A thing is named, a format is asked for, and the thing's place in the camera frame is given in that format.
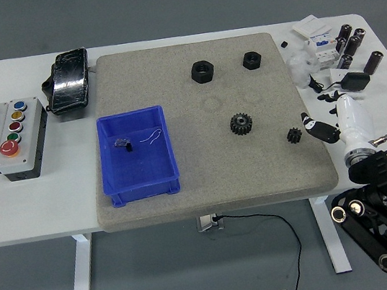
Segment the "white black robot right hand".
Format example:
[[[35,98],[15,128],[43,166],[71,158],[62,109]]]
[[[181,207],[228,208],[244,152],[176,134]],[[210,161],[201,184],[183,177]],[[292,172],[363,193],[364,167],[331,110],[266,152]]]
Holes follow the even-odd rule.
[[[336,111],[336,127],[314,120],[308,113],[301,113],[301,120],[305,130],[316,139],[329,144],[343,141],[344,161],[349,167],[376,152],[370,143],[375,132],[373,120],[370,113],[349,95],[339,97]]]

